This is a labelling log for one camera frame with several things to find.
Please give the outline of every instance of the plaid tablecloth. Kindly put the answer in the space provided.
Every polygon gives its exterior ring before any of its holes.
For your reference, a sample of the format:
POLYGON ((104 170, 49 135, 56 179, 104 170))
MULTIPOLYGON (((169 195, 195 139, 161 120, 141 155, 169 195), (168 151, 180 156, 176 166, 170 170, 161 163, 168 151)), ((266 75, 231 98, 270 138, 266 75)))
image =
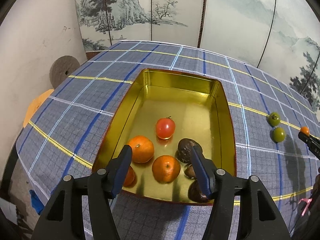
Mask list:
MULTIPOLYGON (((45 204, 67 174, 87 176, 103 135, 131 82, 145 68, 173 69, 218 79, 224 87, 236 138, 237 176, 255 174, 264 183, 289 229, 297 201, 309 196, 320 162, 298 139, 301 126, 319 136, 311 106, 274 77, 238 60, 188 46, 121 41, 69 76, 42 104, 16 147, 35 192, 45 204), (270 139, 266 116, 282 116, 285 141, 270 139)), ((210 206, 160 203, 122 192, 111 203, 121 239, 201 239, 210 206)), ((84 227, 92 237, 87 198, 84 227)), ((235 199, 229 239, 236 239, 235 199)))

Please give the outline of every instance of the brown fruit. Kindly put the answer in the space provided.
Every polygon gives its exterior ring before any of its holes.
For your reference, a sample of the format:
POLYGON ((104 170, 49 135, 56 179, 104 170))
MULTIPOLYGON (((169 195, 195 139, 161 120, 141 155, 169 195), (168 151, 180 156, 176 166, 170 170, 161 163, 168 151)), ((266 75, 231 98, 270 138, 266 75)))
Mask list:
POLYGON ((191 183, 188 190, 188 198, 198 203, 206 203, 209 201, 207 196, 202 194, 197 180, 191 183))
POLYGON ((196 177, 195 171, 193 170, 191 164, 187 164, 185 166, 184 174, 191 179, 194 179, 196 177))
POLYGON ((191 147, 194 146, 197 152, 202 154, 202 147, 195 140, 183 138, 178 143, 177 159, 183 163, 191 163, 190 152, 191 147))

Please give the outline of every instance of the pink object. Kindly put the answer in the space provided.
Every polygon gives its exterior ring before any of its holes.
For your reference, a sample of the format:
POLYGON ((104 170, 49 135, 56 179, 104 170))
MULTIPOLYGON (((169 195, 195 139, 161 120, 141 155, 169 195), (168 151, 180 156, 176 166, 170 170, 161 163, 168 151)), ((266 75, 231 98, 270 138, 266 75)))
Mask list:
POLYGON ((309 207, 309 205, 310 205, 310 203, 311 203, 311 201, 312 201, 312 198, 302 198, 302 199, 299 200, 298 205, 301 203, 301 201, 304 201, 304 202, 307 203, 307 204, 306 204, 306 207, 304 208, 304 210, 303 210, 303 212, 302 212, 302 214, 301 214, 301 216, 303 217, 304 214, 305 214, 305 213, 307 212, 307 210, 308 210, 308 207, 309 207))

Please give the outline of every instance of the small orange fruit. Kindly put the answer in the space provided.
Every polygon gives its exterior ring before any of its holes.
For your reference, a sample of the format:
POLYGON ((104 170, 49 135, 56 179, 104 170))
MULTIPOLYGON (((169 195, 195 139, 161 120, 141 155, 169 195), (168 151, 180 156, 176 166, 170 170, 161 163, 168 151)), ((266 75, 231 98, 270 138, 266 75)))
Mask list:
POLYGON ((123 186, 128 187, 132 184, 132 182, 134 181, 135 178, 135 173, 134 170, 131 166, 129 166, 128 172, 127 172, 127 176, 125 176, 125 180, 123 183, 123 186))
POLYGON ((173 182, 180 173, 180 163, 170 155, 162 155, 152 164, 152 173, 158 182, 173 182))
POLYGON ((146 163, 155 153, 152 141, 143 135, 133 137, 128 145, 132 148, 132 161, 135 163, 146 163))
POLYGON ((306 136, 310 136, 309 128, 306 126, 302 126, 300 132, 303 132, 306 136))

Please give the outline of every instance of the yellow stripe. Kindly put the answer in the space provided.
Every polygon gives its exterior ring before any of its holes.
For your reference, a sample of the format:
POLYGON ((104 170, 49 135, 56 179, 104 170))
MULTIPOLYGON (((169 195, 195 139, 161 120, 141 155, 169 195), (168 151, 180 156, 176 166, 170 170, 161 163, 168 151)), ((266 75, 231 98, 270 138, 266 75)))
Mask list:
POLYGON ((132 84, 133 83, 132 81, 117 80, 117 79, 112 79, 112 78, 95 78, 95 77, 84 77, 84 76, 74 76, 74 75, 70 75, 69 77, 70 78, 80 78, 80 79, 106 80, 106 81, 128 83, 128 84, 132 84))
MULTIPOLYGON (((283 200, 283 199, 288 199, 288 198, 291 198, 293 196, 297 196, 297 195, 300 195, 304 192, 308 192, 310 190, 312 190, 313 187, 308 187, 306 189, 303 189, 303 190, 300 190, 299 192, 293 192, 293 193, 290 193, 290 194, 287 194, 287 195, 281 195, 281 196, 277 196, 277 197, 272 197, 273 201, 279 201, 280 199, 283 200)), ((234 205, 236 206, 239 206, 240 205, 240 200, 235 200, 234 201, 234 205)))
MULTIPOLYGON (((241 108, 241 105, 235 104, 235 103, 231 103, 231 102, 228 102, 228 105, 241 108)), ((256 109, 253 109, 253 108, 250 108, 250 107, 247 107, 247 106, 244 106, 243 108, 246 109, 246 110, 248 110, 248 111, 254 112, 254 113, 256 113, 256 114, 261 114, 261 115, 263 115, 263 116, 268 116, 268 114, 266 114, 266 113, 264 113, 264 112, 261 112, 261 111, 259 111, 259 110, 256 110, 256 109)), ((282 124, 289 125, 289 126, 291 126, 292 128, 294 128, 294 129, 300 130, 300 127, 295 126, 295 125, 292 124, 292 123, 288 123, 288 122, 285 122, 285 121, 280 121, 280 122, 281 122, 282 124)))
MULTIPOLYGON (((77 162, 79 162, 80 164, 88 167, 89 169, 92 168, 92 164, 89 163, 88 161, 86 161, 85 159, 79 157, 78 155, 74 154, 73 152, 69 151, 68 149, 66 149, 64 146, 62 146, 60 143, 58 143, 57 141, 55 141, 54 139, 52 139, 51 137, 49 137, 47 134, 45 134, 39 127, 37 127, 33 122, 29 121, 29 124, 32 125, 32 127, 38 132, 40 133, 44 138, 47 138, 49 142, 51 142, 55 147, 57 147, 59 150, 61 150, 62 152, 64 152, 65 154, 67 154, 70 157, 73 157, 77 162)), ((299 192, 293 192, 291 194, 287 194, 287 195, 281 195, 281 196, 276 196, 276 197, 272 197, 272 199, 274 201, 278 201, 280 199, 287 199, 290 198, 292 196, 296 196, 299 195, 303 192, 307 192, 309 190, 311 190, 313 187, 308 187, 304 190, 301 190, 299 192)), ((235 200, 234 201, 234 205, 240 205, 240 201, 239 200, 235 200)))
POLYGON ((29 121, 29 124, 32 125, 32 127, 40 133, 43 137, 47 138, 49 142, 51 142, 55 147, 57 147, 59 150, 64 152, 66 155, 73 157, 77 162, 81 163, 82 165, 88 167, 89 169, 92 168, 92 164, 86 161, 85 159, 79 157, 78 155, 74 154, 73 152, 69 151, 65 147, 63 147, 60 143, 49 137, 47 134, 45 134, 39 127, 37 127, 33 122, 29 121))
MULTIPOLYGON (((84 77, 84 76, 74 76, 74 75, 70 75, 69 76, 70 78, 80 78, 80 79, 95 79, 94 77, 84 77)), ((124 81, 124 80, 118 80, 118 79, 111 79, 111 78, 96 78, 98 80, 106 80, 106 81, 112 81, 112 82, 119 82, 119 83, 129 83, 129 84, 132 84, 133 82, 131 81, 124 81)), ((238 107, 238 108, 242 108, 241 105, 239 104, 236 104, 236 103, 231 103, 231 102, 228 102, 228 104, 230 106, 234 106, 234 107, 238 107)), ((256 109, 253 109, 253 108, 250 108, 250 107, 247 107, 247 106, 243 106, 244 109, 248 110, 248 111, 251 111, 251 112, 254 112, 256 114, 260 114, 260 115, 263 115, 263 116, 268 116, 267 113, 264 113, 264 112, 261 112, 259 110, 256 110, 256 109)), ((294 124, 292 123, 288 123, 288 122, 285 122, 285 121, 280 121, 282 124, 285 124, 285 125, 289 125, 290 127, 294 128, 294 129, 297 129, 297 130, 300 130, 300 127, 298 126, 295 126, 294 124)))
MULTIPOLYGON (((109 50, 109 51, 127 51, 127 50, 124 50, 124 49, 112 49, 112 50, 109 50)), ((159 51, 149 51, 149 50, 140 50, 140 49, 133 49, 133 50, 130 50, 130 51, 139 51, 139 52, 152 52, 152 53, 158 53, 158 54, 165 54, 165 55, 171 55, 171 56, 176 56, 176 54, 172 54, 172 53, 166 53, 166 52, 159 52, 159 51)), ((212 62, 212 61, 209 61, 209 60, 204 60, 204 59, 201 59, 201 58, 198 58, 198 57, 189 57, 189 56, 185 56, 185 55, 178 55, 179 57, 185 57, 185 58, 190 58, 190 59, 196 59, 196 60, 201 60, 201 61, 204 61, 204 62, 207 62, 207 63, 211 63, 211 64, 215 64, 215 65, 218 65, 218 66, 221 66, 221 67, 225 67, 225 68, 229 68, 228 66, 225 66, 225 65, 222 65, 222 64, 219 64, 219 63, 215 63, 215 62, 212 62)), ((242 74, 245 74, 245 75, 248 75, 248 76, 251 76, 252 78, 255 78, 256 80, 259 80, 267 85, 270 85, 271 87, 275 88, 275 89, 278 89, 280 92, 283 92, 284 94, 286 94, 287 96, 289 96, 290 98, 292 98, 294 101, 298 102, 300 105, 304 106, 306 109, 308 109, 311 113, 315 113, 313 111, 311 111, 307 106, 305 106, 303 103, 301 103, 300 101, 298 101, 297 99, 295 99, 293 96, 287 94, 286 92, 282 91, 281 89, 265 82, 264 80, 261 80, 260 78, 257 78, 255 76, 252 76, 250 75, 249 73, 246 73, 246 72, 243 72, 241 70, 238 70, 238 69, 235 69, 235 68, 231 68, 233 71, 237 71, 239 73, 242 73, 242 74)))

